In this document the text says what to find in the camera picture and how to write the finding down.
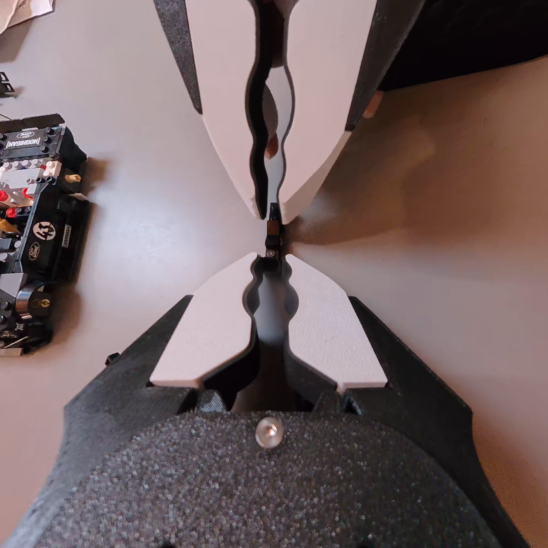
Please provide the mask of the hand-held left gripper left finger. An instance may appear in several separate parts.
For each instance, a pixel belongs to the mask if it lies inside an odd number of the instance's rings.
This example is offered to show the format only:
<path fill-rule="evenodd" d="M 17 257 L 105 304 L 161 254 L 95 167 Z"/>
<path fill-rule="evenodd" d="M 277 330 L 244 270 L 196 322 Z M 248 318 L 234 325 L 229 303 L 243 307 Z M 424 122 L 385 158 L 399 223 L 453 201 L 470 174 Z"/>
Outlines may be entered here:
<path fill-rule="evenodd" d="M 150 376 L 154 386 L 202 388 L 250 346 L 252 318 L 244 295 L 258 258 L 243 256 L 195 291 Z"/>

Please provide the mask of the black lego car model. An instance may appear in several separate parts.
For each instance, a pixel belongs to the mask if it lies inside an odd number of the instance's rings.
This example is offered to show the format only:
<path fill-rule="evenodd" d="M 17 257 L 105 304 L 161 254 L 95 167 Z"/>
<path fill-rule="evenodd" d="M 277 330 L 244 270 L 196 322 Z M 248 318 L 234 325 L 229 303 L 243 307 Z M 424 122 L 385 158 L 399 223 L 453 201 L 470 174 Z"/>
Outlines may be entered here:
<path fill-rule="evenodd" d="M 51 341 L 54 293 L 72 279 L 88 220 L 86 161 L 58 113 L 1 121 L 1 357 Z"/>

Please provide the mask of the white sticker sheet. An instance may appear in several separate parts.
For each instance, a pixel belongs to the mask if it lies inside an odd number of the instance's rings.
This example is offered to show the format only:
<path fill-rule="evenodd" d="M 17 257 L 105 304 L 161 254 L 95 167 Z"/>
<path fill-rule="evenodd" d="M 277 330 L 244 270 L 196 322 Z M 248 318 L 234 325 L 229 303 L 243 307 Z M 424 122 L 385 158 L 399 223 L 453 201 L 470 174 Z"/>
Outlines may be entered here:
<path fill-rule="evenodd" d="M 1 34 L 8 28 L 54 11 L 55 1 L 1 1 Z"/>

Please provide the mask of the person's right hand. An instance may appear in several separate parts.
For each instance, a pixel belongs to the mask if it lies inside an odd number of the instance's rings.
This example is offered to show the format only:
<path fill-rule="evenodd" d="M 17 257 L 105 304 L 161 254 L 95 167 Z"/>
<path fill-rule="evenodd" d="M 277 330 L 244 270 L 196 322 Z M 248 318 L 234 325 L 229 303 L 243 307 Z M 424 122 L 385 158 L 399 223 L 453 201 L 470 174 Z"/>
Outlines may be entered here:
<path fill-rule="evenodd" d="M 362 114 L 362 117 L 364 119 L 371 119 L 375 116 L 380 104 L 381 104 L 381 101 L 382 101 L 382 97 L 384 95 L 384 92 L 377 89 L 371 100 L 369 101 L 368 105 L 366 106 L 366 109 L 365 111 L 363 112 Z"/>

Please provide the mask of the long black lego plate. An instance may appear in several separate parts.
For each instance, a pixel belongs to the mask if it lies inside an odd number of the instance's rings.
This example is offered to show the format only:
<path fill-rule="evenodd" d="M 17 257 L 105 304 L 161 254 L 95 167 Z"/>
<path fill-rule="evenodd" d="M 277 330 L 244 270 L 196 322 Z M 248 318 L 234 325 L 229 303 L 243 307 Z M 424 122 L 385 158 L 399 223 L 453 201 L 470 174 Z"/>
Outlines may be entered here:
<path fill-rule="evenodd" d="M 277 202 L 270 203 L 269 218 L 266 223 L 264 268 L 277 275 L 281 271 L 284 227 Z"/>

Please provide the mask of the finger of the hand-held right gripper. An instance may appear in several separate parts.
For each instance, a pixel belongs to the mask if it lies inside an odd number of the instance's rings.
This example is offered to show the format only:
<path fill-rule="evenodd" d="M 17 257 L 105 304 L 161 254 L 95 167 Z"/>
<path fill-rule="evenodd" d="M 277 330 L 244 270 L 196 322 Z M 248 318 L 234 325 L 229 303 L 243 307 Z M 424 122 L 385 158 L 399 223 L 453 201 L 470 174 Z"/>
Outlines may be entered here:
<path fill-rule="evenodd" d="M 263 92 L 272 62 L 268 7 L 262 1 L 186 1 L 186 11 L 204 124 L 243 202 L 264 219 Z"/>
<path fill-rule="evenodd" d="M 284 68 L 293 110 L 278 188 L 282 223 L 311 203 L 351 132 L 347 118 L 376 1 L 296 1 L 286 20 Z"/>

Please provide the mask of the black mesh pad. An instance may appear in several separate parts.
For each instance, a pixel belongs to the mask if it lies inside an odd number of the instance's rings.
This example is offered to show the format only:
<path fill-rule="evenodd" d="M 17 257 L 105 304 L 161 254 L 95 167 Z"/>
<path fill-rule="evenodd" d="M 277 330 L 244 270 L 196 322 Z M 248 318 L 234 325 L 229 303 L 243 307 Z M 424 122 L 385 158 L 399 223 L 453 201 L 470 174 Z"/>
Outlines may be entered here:
<path fill-rule="evenodd" d="M 547 1 L 425 1 L 379 89 L 464 76 L 547 55 Z"/>

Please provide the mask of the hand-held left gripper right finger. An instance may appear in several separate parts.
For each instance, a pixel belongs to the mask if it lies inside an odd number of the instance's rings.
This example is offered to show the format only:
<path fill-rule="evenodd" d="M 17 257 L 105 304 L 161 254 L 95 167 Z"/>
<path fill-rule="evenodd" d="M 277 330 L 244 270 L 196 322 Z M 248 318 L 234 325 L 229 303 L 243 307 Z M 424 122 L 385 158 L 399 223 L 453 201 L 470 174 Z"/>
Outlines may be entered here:
<path fill-rule="evenodd" d="M 346 292 L 296 256 L 285 259 L 298 297 L 289 321 L 291 354 L 333 382 L 340 394 L 384 387 L 387 377 Z"/>

